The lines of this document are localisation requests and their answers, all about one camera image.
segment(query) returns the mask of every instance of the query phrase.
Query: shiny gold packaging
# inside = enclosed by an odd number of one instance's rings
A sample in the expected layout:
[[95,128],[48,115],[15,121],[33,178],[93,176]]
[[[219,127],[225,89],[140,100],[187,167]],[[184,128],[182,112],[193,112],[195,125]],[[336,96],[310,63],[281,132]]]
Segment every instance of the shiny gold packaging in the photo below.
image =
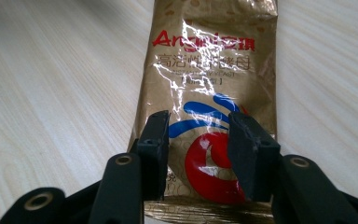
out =
[[276,136],[274,0],[156,0],[132,140],[170,110],[165,200],[148,216],[175,223],[270,223],[247,203],[227,159],[227,115]]

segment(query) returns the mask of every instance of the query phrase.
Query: wrinkled foil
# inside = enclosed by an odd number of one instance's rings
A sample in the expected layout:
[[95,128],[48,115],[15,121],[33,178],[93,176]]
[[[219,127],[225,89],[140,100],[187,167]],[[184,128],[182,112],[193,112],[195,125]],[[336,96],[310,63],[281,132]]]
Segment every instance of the wrinkled foil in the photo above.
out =
[[227,158],[227,116],[254,117],[276,137],[273,0],[156,0],[131,142],[170,110],[165,200],[145,213],[173,223],[270,223],[247,203]]

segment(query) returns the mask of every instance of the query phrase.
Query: white wood surface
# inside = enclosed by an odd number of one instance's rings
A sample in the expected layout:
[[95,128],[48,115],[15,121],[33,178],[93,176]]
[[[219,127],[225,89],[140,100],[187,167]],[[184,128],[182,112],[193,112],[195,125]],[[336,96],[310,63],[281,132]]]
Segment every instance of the white wood surface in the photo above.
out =
[[[279,12],[282,152],[358,197],[358,1]],[[152,13],[152,0],[0,1],[0,216],[31,189],[85,188],[126,150]]]

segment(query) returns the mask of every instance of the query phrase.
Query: vacuum-sealed bag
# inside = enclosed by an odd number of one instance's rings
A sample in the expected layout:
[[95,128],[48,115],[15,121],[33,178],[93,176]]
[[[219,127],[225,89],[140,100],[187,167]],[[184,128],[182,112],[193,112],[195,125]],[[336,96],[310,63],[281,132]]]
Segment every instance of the vacuum-sealed bag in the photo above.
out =
[[165,200],[145,213],[177,223],[272,222],[247,203],[227,158],[228,114],[276,136],[274,0],[156,0],[131,139],[170,110]]

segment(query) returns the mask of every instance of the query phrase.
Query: table surface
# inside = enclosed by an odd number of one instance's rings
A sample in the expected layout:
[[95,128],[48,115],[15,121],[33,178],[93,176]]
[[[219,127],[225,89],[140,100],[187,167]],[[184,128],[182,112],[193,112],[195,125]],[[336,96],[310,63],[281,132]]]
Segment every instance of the table surface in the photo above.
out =
[[[282,153],[358,197],[358,1],[279,13]],[[85,188],[126,151],[152,14],[151,0],[0,1],[0,216],[31,189]]]

